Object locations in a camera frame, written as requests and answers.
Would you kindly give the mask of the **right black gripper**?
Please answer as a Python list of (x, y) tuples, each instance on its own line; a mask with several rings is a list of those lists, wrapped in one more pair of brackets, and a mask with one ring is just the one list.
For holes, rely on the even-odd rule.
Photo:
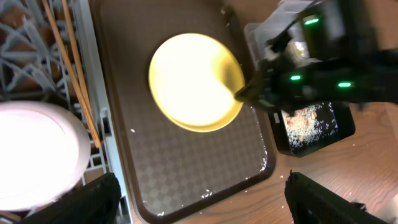
[(238, 90), (234, 98), (266, 112), (308, 107), (311, 102), (300, 94), (301, 80), (291, 79), (297, 74), (296, 68), (292, 59), (285, 56), (262, 59), (255, 78)]

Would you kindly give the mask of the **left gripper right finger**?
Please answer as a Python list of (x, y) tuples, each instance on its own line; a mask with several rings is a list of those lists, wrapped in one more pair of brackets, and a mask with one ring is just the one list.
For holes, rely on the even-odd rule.
[(284, 195), (295, 224), (385, 224), (363, 203), (349, 202), (299, 172), (290, 172)]

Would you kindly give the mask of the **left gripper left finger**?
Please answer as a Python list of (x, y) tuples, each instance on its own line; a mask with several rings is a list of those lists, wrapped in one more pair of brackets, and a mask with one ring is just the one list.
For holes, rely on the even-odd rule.
[(107, 173), (19, 224), (112, 224), (120, 198), (116, 176)]

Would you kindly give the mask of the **yellow plate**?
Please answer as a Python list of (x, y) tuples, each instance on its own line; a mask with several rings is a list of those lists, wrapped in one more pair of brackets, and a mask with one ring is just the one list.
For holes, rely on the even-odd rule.
[(235, 98), (245, 84), (238, 60), (224, 44), (204, 34), (167, 39), (150, 60), (148, 80), (160, 111), (189, 131), (219, 130), (243, 107)]

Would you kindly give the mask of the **white bowl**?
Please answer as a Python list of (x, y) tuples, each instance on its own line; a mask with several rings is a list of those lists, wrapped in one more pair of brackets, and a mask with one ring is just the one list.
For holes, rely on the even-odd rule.
[(36, 101), (1, 103), (1, 210), (53, 202), (83, 176), (91, 145), (68, 110)]

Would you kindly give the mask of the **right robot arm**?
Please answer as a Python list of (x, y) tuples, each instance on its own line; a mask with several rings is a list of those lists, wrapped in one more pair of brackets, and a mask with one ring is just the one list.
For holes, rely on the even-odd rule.
[(364, 1), (313, 1), (266, 40), (264, 56), (235, 94), (264, 111), (397, 103), (397, 50), (379, 47)]

